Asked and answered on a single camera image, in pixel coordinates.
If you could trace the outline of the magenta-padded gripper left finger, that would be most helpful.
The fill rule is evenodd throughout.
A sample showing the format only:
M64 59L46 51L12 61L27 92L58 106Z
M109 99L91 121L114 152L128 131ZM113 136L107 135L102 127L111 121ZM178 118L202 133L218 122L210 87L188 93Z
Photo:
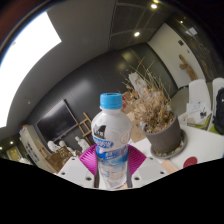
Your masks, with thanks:
M79 157L71 157L58 172L58 176L85 188L98 186L98 165L93 145Z

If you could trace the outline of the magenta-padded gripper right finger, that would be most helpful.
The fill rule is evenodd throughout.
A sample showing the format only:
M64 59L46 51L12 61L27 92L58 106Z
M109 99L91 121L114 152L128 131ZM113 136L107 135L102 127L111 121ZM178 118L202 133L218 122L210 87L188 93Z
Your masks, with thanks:
M153 157L146 157L134 146L129 145L127 183L129 188L140 188L168 175Z

